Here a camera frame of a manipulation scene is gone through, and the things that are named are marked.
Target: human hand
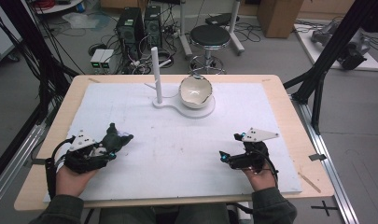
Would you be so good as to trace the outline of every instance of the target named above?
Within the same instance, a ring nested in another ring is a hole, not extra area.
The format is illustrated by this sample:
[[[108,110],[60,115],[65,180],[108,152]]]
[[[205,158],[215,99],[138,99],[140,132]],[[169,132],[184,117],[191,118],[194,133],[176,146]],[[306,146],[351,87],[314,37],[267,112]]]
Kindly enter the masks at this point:
[[[93,170],[80,175],[66,166],[62,166],[57,173],[56,195],[64,194],[78,197],[97,172],[98,170]]]
[[[254,191],[276,187],[275,178],[267,162],[264,162],[263,169],[255,173],[251,167],[242,170],[249,179]]]

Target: tiled floor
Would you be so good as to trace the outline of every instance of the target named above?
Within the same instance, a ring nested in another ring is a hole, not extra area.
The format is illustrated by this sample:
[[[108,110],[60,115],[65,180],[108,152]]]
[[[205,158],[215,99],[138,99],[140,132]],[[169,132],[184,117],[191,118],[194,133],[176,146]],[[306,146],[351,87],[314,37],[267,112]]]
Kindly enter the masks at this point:
[[[99,43],[104,35],[113,34],[115,22],[104,19],[106,27],[86,30],[85,34],[83,30],[67,30],[64,33],[69,35],[57,36],[75,62],[88,74],[91,73],[88,47]],[[242,18],[243,21],[258,25],[256,18]],[[188,30],[194,22],[195,19],[188,19]],[[231,48],[215,53],[224,62],[228,74],[276,74],[286,82],[312,66],[295,34],[288,39],[267,39],[260,31],[254,33],[260,36],[261,41],[243,42],[245,52],[241,56],[236,56]],[[175,44],[178,47],[175,64],[162,69],[162,74],[188,72],[189,62],[184,59],[180,43],[176,41]],[[191,48],[194,54],[202,53],[195,47]],[[378,51],[371,49],[370,54],[378,62]],[[65,64],[76,69],[65,55],[63,58]],[[37,86],[25,62],[0,65],[0,155],[35,109]],[[293,87],[287,92],[292,93],[297,88]],[[320,131],[359,222],[378,223],[378,72],[329,70],[325,80]],[[23,213],[13,208],[27,172],[28,168],[21,169],[0,202],[0,223],[25,223],[38,215],[38,212]],[[332,198],[324,201],[327,205],[335,206]],[[338,211],[330,210],[328,217],[324,210],[311,209],[312,205],[321,206],[321,200],[293,202],[299,208],[297,223],[341,222]]]

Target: sleeve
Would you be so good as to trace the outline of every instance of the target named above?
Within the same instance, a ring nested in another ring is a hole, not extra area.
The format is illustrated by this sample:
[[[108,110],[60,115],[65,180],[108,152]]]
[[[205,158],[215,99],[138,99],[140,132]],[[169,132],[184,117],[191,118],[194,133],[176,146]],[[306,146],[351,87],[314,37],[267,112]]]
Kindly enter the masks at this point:
[[[79,224],[84,202],[73,196],[57,195],[46,210],[30,224]]]
[[[279,189],[269,188],[252,193],[253,219],[257,224],[293,223],[297,216],[296,207],[286,200]]]

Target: wooden table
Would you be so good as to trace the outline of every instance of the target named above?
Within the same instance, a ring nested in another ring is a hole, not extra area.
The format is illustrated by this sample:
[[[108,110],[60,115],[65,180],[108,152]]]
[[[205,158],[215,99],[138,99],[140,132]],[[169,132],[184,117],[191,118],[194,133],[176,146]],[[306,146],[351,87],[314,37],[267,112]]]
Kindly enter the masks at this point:
[[[186,75],[161,76],[163,83],[179,83]],[[293,160],[302,186],[299,194],[284,194],[286,198],[330,197],[334,193],[328,176],[320,161],[311,161],[308,156],[315,154],[315,149],[304,130],[293,104],[287,96],[279,77],[274,75],[227,75],[205,76],[212,83],[261,83],[273,109],[279,129],[285,138],[287,149]],[[53,121],[49,133],[37,155],[40,159],[48,158],[53,149],[65,138],[81,100],[91,83],[151,83],[154,76],[79,76],[75,77],[66,94],[61,108]],[[28,174],[20,194],[14,203],[19,211],[43,210],[47,207],[43,198],[47,193],[45,169],[34,165]],[[85,202],[85,207],[134,206],[179,203],[216,203],[251,201],[250,195],[228,197],[173,198],[157,200],[126,200]]]

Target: stool base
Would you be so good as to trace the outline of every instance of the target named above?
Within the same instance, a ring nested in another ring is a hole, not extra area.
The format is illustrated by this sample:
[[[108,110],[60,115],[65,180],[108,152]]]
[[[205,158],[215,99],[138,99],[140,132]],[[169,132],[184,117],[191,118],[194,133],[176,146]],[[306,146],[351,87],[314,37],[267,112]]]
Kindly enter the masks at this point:
[[[209,55],[195,56],[189,62],[189,74],[219,75],[221,73],[226,74],[226,70],[223,69],[223,62],[217,57]]]

